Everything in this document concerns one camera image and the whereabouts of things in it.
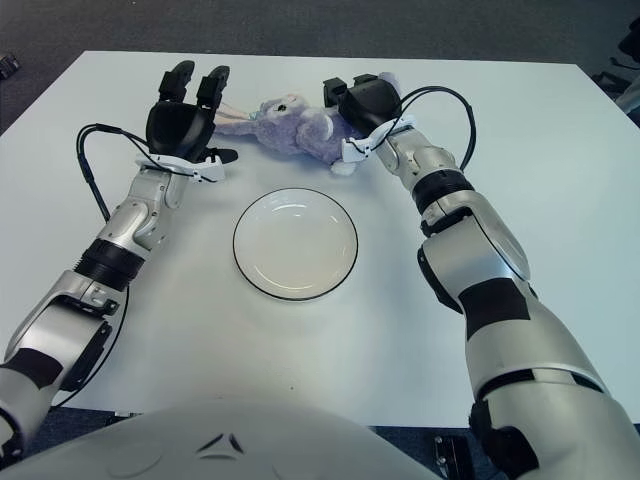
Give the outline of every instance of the white plate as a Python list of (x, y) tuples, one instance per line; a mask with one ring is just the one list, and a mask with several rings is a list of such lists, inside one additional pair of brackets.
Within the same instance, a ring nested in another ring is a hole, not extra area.
[(308, 300), (349, 275), (358, 235), (335, 200), (313, 190), (288, 188), (252, 203), (233, 233), (233, 254), (256, 288), (286, 300)]

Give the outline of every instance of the plush toy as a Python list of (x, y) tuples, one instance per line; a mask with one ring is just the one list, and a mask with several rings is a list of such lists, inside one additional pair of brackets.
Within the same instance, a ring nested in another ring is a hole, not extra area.
[[(398, 90), (395, 77), (380, 78)], [(338, 113), (338, 107), (311, 107), (300, 95), (269, 100), (251, 114), (221, 104), (216, 113), (216, 133), (255, 135), (260, 143), (286, 154), (309, 153), (331, 167), (337, 175), (351, 175), (355, 163), (342, 161), (342, 139), (362, 138)]]

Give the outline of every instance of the gray carpet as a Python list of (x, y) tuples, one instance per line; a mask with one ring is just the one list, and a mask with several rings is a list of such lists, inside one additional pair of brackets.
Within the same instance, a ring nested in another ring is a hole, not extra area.
[(84, 50), (569, 62), (595, 73), (639, 7), (638, 0), (0, 0), (0, 51), (13, 51), (24, 67), (0, 82), (0, 132)]

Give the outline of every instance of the plate rim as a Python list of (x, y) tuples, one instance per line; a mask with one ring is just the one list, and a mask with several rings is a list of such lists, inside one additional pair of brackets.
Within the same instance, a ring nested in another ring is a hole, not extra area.
[[(244, 271), (242, 270), (242, 267), (240, 266), (240, 264), (238, 263), (238, 256), (236, 255), (236, 233), (238, 231), (238, 225), (240, 225), (240, 222), (242, 221), (245, 213), (247, 213), (247, 211), (253, 207), (256, 203), (258, 203), (260, 200), (262, 200), (263, 198), (276, 193), (276, 192), (282, 192), (284, 190), (306, 190), (308, 192), (313, 192), (313, 193), (317, 193), (319, 195), (322, 195), (323, 197), (327, 197), (329, 200), (331, 200), (333, 203), (335, 203), (347, 216), (347, 218), (349, 219), (349, 222), (351, 223), (351, 226), (353, 227), (353, 233), (355, 235), (355, 239), (356, 239), (356, 251), (355, 254), (353, 255), (353, 262), (351, 262), (351, 265), (349, 266), (349, 270), (347, 271), (347, 273), (344, 275), (344, 277), (342, 277), (342, 279), (340, 279), (340, 281), (338, 283), (336, 283), (333, 287), (331, 287), (329, 290), (325, 290), (322, 293), (319, 293), (318, 295), (312, 295), (310, 297), (302, 297), (302, 298), (289, 298), (289, 297), (282, 297), (280, 295), (276, 295), (270, 292), (267, 292), (266, 290), (263, 290), (262, 288), (260, 288), (258, 285), (256, 285), (255, 283), (253, 283), (251, 281), (251, 279), (249, 277), (247, 277), (247, 275), (245, 275)], [(320, 298), (323, 295), (326, 295), (329, 292), (334, 291), (336, 288), (338, 288), (340, 285), (342, 285), (342, 283), (347, 279), (347, 277), (349, 275), (351, 275), (351, 272), (353, 270), (353, 267), (356, 264), (356, 260), (358, 259), (358, 253), (360, 250), (360, 239), (358, 238), (358, 229), (356, 228), (356, 224), (353, 222), (353, 218), (351, 218), (351, 215), (349, 215), (349, 212), (347, 212), (347, 210), (338, 202), (336, 201), (334, 198), (332, 198), (331, 196), (327, 195), (326, 193), (323, 192), (319, 192), (318, 190), (314, 190), (312, 188), (304, 188), (304, 187), (285, 187), (285, 188), (278, 188), (276, 190), (273, 190), (271, 192), (265, 193), (264, 195), (258, 197), (257, 199), (255, 199), (253, 202), (251, 202), (249, 204), (249, 206), (247, 206), (247, 208), (245, 208), (242, 213), (240, 214), (240, 216), (238, 217), (238, 221), (236, 222), (235, 227), (233, 228), (233, 238), (231, 241), (231, 249), (233, 250), (233, 260), (235, 261), (236, 267), (238, 267), (238, 270), (240, 271), (240, 274), (245, 278), (245, 280), (247, 280), (247, 282), (249, 282), (253, 287), (255, 287), (257, 290), (261, 291), (262, 293), (264, 293), (265, 295), (269, 295), (272, 298), (277, 298), (279, 300), (286, 300), (288, 302), (304, 302), (306, 300), (313, 300), (315, 298)]]

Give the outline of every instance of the black device on floor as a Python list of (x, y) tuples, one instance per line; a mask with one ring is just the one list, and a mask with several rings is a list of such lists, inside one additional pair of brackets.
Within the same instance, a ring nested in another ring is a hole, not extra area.
[(13, 53), (0, 53), (0, 80), (9, 78), (20, 69)]

